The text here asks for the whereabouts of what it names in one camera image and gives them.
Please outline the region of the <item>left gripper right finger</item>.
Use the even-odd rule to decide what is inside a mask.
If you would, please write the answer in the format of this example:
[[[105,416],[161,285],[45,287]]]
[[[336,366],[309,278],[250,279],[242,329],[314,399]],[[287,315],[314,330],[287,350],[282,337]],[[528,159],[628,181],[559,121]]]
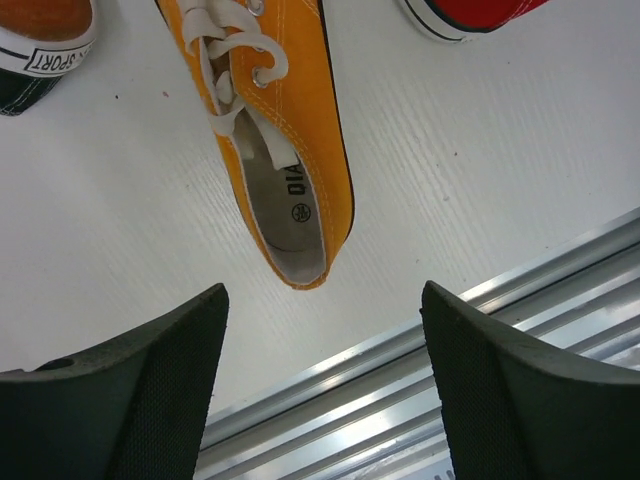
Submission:
[[[421,316],[456,478],[638,478],[637,371],[545,343],[433,281]]]

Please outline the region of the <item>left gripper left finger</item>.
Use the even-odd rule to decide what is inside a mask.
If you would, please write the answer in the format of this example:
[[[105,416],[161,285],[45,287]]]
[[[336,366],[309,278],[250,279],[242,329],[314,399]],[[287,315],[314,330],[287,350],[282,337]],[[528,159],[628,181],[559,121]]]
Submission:
[[[2,373],[2,478],[192,478],[228,312],[216,284],[108,341]]]

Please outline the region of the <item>black sneaker orange sole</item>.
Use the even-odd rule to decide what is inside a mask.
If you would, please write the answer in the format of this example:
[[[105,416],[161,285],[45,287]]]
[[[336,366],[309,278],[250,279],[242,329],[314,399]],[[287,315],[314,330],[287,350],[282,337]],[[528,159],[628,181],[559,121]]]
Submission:
[[[91,0],[1,3],[1,114],[33,107],[75,70],[97,38]]]

